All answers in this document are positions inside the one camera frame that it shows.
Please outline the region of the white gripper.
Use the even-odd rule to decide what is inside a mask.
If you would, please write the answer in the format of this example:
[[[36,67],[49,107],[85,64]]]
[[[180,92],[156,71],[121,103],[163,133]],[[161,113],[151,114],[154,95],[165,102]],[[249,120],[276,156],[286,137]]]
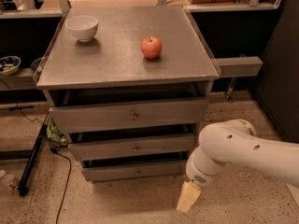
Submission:
[[[182,185],[177,210],[188,213],[202,193],[200,187],[210,184],[225,166],[225,162],[214,161],[197,147],[186,163],[186,175],[191,181]]]

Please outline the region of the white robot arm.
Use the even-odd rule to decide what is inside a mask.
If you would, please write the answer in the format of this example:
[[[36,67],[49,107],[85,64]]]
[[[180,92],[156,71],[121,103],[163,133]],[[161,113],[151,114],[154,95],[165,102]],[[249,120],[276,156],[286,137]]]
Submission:
[[[198,147],[186,163],[188,180],[182,185],[177,210],[187,213],[229,163],[245,165],[266,175],[299,187],[299,145],[262,139],[244,119],[207,125],[198,135]]]

